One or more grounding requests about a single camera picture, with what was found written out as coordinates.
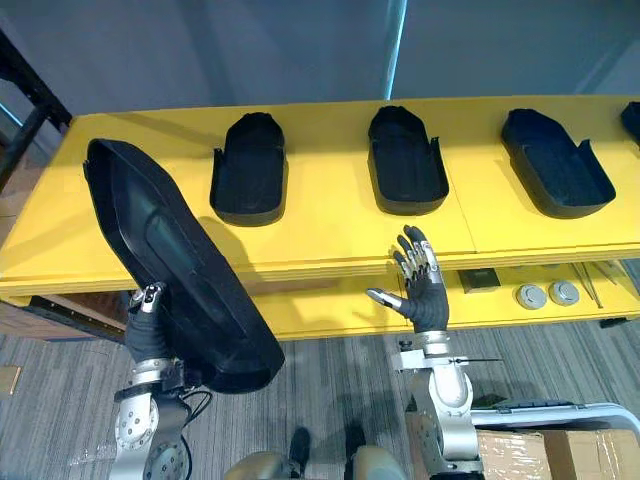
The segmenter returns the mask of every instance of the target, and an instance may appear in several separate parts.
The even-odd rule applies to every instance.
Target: black metal frame
[[[20,158],[46,120],[60,132],[71,123],[71,113],[42,81],[31,65],[0,30],[0,78],[15,84],[33,103],[34,109],[7,147],[0,162],[0,192]]]
[[[71,310],[46,298],[34,295],[31,297],[29,305],[22,309],[46,318],[47,320],[88,333],[94,337],[111,340],[116,343],[124,343],[123,329]]]
[[[71,123],[71,113],[31,68],[18,49],[0,30],[0,78],[16,85],[34,108],[7,146],[0,161],[0,192],[15,171],[22,155],[45,121],[64,133]],[[117,343],[124,342],[124,330],[34,295],[23,310],[48,320]]]

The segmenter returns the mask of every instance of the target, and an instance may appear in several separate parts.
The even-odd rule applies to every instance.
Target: robot finger
[[[411,246],[411,244],[407,242],[407,239],[404,238],[402,235],[398,235],[398,243],[404,250],[404,253],[407,256],[407,258],[409,259],[409,264],[411,268],[417,272],[419,270],[418,260],[416,258],[418,254],[416,253],[415,250],[413,250],[413,247]]]
[[[416,227],[410,227],[409,225],[404,226],[404,233],[413,245],[413,251],[415,252],[418,267],[420,267],[421,270],[426,270],[428,268],[428,258],[425,255],[419,240],[420,237],[424,237],[424,235],[422,235],[422,232],[420,232]]]
[[[405,226],[404,228],[407,236],[411,239],[414,245],[416,243],[418,244],[418,250],[420,250],[420,253],[424,256],[428,269],[431,271],[438,270],[438,260],[436,259],[433,248],[424,233],[422,233],[418,227]]]
[[[407,260],[397,250],[393,252],[393,258],[396,260],[396,262],[398,262],[398,266],[400,267],[400,271],[402,272],[405,281],[410,281],[413,277],[413,270],[411,270],[411,267],[407,263]]]

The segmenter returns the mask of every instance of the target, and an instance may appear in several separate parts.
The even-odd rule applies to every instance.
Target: black cable
[[[198,403],[198,405],[189,414],[189,417],[187,418],[187,421],[184,424],[185,427],[189,425],[191,422],[193,422],[196,418],[198,418],[202,414],[202,412],[204,412],[207,409],[207,407],[211,404],[211,401],[213,400],[213,394],[206,390],[197,390],[195,392],[187,393],[186,395],[182,396],[182,400],[184,401],[187,398],[193,397],[194,395],[202,395],[204,398],[200,400],[200,403]]]
[[[185,478],[185,480],[189,480],[191,478],[191,471],[193,469],[193,463],[191,461],[191,450],[189,449],[189,444],[187,443],[187,439],[184,438],[184,435],[180,435],[180,438],[182,439],[182,444],[184,445],[184,449],[187,452],[187,460],[189,461],[189,470],[187,471],[187,476]]]
[[[200,400],[200,403],[198,403],[198,405],[192,409],[191,406],[187,404],[185,400],[195,395],[202,395],[203,398]],[[191,422],[193,422],[196,418],[198,418],[202,414],[202,412],[204,412],[207,409],[207,407],[211,404],[211,401],[213,400],[213,394],[206,390],[196,390],[193,392],[189,392],[185,395],[182,395],[182,397],[180,398],[182,399],[183,402],[185,402],[185,405],[189,410],[187,421],[184,424],[184,426],[186,427]],[[189,449],[189,444],[187,443],[186,438],[184,438],[184,435],[180,435],[180,438],[182,439],[182,444],[184,445],[184,448],[187,452],[187,460],[189,461],[189,470],[187,472],[187,477],[186,477],[186,480],[189,480],[191,478],[191,471],[193,468],[191,450]]]

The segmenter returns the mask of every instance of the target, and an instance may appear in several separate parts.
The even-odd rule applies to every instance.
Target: cardboard box
[[[640,478],[640,449],[630,430],[544,430],[542,433],[554,479]]]
[[[541,434],[477,432],[486,480],[551,480]]]

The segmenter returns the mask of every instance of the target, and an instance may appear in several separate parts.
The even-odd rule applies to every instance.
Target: metal cylinder
[[[549,296],[554,303],[569,306],[578,303],[580,292],[571,282],[560,280],[549,285]]]
[[[547,303],[547,294],[537,285],[522,285],[516,293],[518,303],[529,310],[537,310]]]
[[[429,331],[416,334],[416,341],[425,355],[448,355],[449,335],[443,331]]]

